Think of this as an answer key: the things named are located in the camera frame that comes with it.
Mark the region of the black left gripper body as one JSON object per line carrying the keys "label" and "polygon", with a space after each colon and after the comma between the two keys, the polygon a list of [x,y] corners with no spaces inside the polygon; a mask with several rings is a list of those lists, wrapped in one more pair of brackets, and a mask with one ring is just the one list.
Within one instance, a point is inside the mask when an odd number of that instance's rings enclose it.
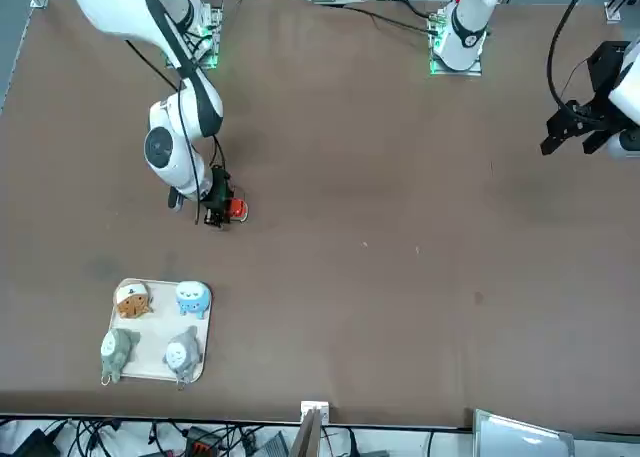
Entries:
{"label": "black left gripper body", "polygon": [[589,115],[601,121],[602,129],[619,132],[628,118],[609,100],[622,68],[629,41],[605,41],[587,59],[593,98],[587,104]]}

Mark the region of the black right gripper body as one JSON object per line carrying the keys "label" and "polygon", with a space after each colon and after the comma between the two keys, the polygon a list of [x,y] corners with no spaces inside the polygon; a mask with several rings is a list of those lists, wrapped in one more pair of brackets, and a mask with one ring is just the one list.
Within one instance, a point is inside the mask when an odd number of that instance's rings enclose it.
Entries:
{"label": "black right gripper body", "polygon": [[205,197],[205,207],[213,212],[228,212],[233,191],[230,187],[230,174],[221,166],[212,169],[212,184]]}

